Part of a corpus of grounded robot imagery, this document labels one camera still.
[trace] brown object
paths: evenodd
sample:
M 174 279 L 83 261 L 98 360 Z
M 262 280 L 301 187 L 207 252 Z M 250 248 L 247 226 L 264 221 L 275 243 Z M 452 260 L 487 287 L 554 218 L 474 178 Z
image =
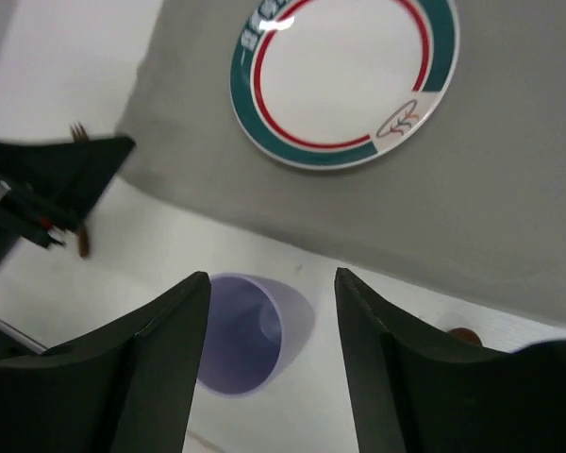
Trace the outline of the brown object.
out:
M 474 344 L 476 346 L 482 345 L 482 340 L 480 340 L 480 337 L 478 337 L 478 335 L 473 330 L 469 330 L 468 328 L 457 327 L 449 330 L 447 333 L 455 338 L 459 338 L 465 343 Z
M 74 137 L 74 142 L 86 142 L 90 139 L 81 123 L 69 126 L 69 130 L 72 133 L 72 137 Z M 86 225 L 81 226 L 75 235 L 77 236 L 77 254 L 81 258 L 87 258 L 91 253 L 91 241 Z

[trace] white floor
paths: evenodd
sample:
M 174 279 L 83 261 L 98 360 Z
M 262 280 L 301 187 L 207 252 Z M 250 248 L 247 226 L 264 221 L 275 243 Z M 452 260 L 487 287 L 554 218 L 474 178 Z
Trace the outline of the white floor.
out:
M 113 130 L 159 0 L 22 1 L 0 58 L 0 137 L 66 138 L 71 122 Z M 116 179 L 92 216 L 93 255 L 20 243 L 0 271 L 0 319 L 45 346 L 149 302 L 195 270 L 285 281 L 312 303 L 307 347 L 264 391 L 222 399 L 197 388 L 190 429 L 228 453 L 358 451 L 336 321 L 344 263 L 179 210 Z M 552 338 L 553 327 L 350 266 L 403 309 L 439 327 L 471 327 L 500 350 Z M 185 451 L 203 451 L 190 439 Z

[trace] plate logo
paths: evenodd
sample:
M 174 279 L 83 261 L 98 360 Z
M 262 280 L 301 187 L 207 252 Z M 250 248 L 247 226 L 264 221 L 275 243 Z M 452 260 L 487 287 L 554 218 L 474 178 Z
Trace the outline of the plate logo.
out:
M 376 130 L 344 143 L 314 143 L 292 136 L 271 117 L 260 88 L 262 62 L 276 29 L 266 21 L 284 23 L 311 1 L 263 0 L 248 19 L 237 42 L 230 72 L 234 110 L 252 141 L 273 156 L 305 168 L 342 168 L 384 154 L 408 138 L 438 104 L 457 59 L 455 10 L 452 0 L 381 0 L 403 6 L 417 26 L 422 62 L 407 101 L 396 111 L 382 111 Z

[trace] cup rim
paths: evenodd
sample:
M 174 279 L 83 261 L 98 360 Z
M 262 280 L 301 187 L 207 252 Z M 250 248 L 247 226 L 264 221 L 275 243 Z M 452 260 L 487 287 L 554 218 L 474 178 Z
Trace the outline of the cup rim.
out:
M 285 323 L 283 323 L 283 317 L 281 316 L 281 310 L 279 309 L 279 306 L 278 306 L 276 300 L 273 298 L 273 295 L 264 287 L 264 285 L 262 285 L 257 280 L 257 278 L 269 279 L 269 280 L 276 281 L 277 283 L 281 283 L 281 284 L 285 284 L 285 283 L 283 283 L 282 281 L 279 281 L 279 280 L 274 280 L 272 278 L 250 276 L 250 275 L 247 275 L 247 274 L 237 274 L 237 273 L 234 273 L 234 272 L 225 272 L 225 273 L 222 273 L 222 274 L 216 274 L 214 276 L 209 275 L 209 282 L 211 284 L 211 282 L 213 280 L 220 280 L 220 279 L 225 279 L 225 278 L 238 278 L 238 279 L 241 279 L 241 280 L 245 280 L 246 282 L 251 283 L 252 285 L 257 287 L 259 290 L 261 290 L 262 293 L 268 298 L 271 305 L 275 308 L 276 316 L 278 317 L 279 324 L 281 325 L 281 347 L 279 348 L 279 353 L 278 353 L 278 356 L 276 357 L 275 366 L 273 367 L 273 369 L 271 370 L 269 375 L 262 382 L 260 382 L 260 384 L 257 387 L 255 387 L 251 390 L 248 390 L 247 392 L 240 393 L 240 394 L 225 394 L 225 393 L 220 392 L 218 390 L 212 389 L 208 385 L 204 384 L 201 381 L 201 379 L 199 378 L 199 374 L 197 374 L 197 384 L 200 387 L 202 387 L 206 391 L 210 392 L 211 394 L 216 394 L 216 395 L 224 397 L 224 398 L 234 399 L 234 398 L 241 398 L 241 397 L 244 397 L 244 396 L 248 396 L 250 394 L 254 394 L 254 393 L 262 390 L 264 387 L 266 387 L 266 385 L 269 384 L 269 382 L 271 380 L 273 380 L 273 377 L 275 376 L 275 371 L 280 366 L 281 357 L 283 356 L 283 347 L 284 347 L 285 338 L 286 338 Z

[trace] red stripe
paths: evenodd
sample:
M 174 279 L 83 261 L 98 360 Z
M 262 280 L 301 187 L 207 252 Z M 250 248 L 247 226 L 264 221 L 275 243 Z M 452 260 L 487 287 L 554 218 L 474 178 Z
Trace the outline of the red stripe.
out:
M 305 6 L 308 2 L 312 0 L 300 0 L 296 4 L 294 4 L 291 8 L 285 11 L 278 20 L 283 21 L 289 17 L 291 17 L 298 9 Z M 413 86 L 413 90 L 419 91 L 422 86 L 422 83 L 425 79 L 425 72 L 427 71 L 427 62 L 429 56 L 429 42 L 427 40 L 427 31 L 425 28 L 424 21 L 422 17 L 419 15 L 419 11 L 410 4 L 408 0 L 397 0 L 402 6 L 404 6 L 408 12 L 411 14 L 417 26 L 419 27 L 420 35 L 422 37 L 422 66 L 420 68 L 419 74 L 417 76 L 417 81 Z M 364 143 L 369 141 L 369 135 L 365 135 L 363 137 L 359 137 L 349 142 L 343 143 L 316 143 L 316 142 L 309 142 L 306 140 L 302 140 L 298 137 L 293 136 L 288 131 L 283 129 L 276 121 L 275 118 L 271 115 L 271 113 L 266 108 L 266 104 L 264 103 L 264 97 L 262 96 L 262 87 L 261 87 L 261 79 L 262 79 L 262 63 L 264 62 L 264 56 L 266 55 L 266 50 L 270 45 L 271 41 L 275 37 L 276 31 L 269 31 L 267 32 L 266 36 L 264 37 L 264 43 L 258 50 L 258 55 L 256 58 L 256 68 L 254 70 L 254 92 L 256 94 L 256 101 L 258 103 L 258 108 L 262 113 L 262 116 L 266 120 L 266 122 L 282 137 L 289 140 L 290 142 L 298 143 L 306 147 L 316 148 L 316 149 L 335 149 L 335 148 L 344 148 L 355 146 L 360 143 Z
M 413 85 L 413 90 L 418 92 L 422 88 L 424 83 L 425 73 L 427 71 L 427 63 L 430 56 L 430 41 L 427 38 L 427 28 L 425 28 L 424 19 L 420 15 L 419 11 L 408 1 L 408 0 L 396 0 L 403 7 L 407 9 L 410 15 L 413 17 L 415 24 L 419 28 L 419 34 L 422 38 L 422 66 L 419 68 L 419 74 L 417 75 L 417 80 L 415 85 Z

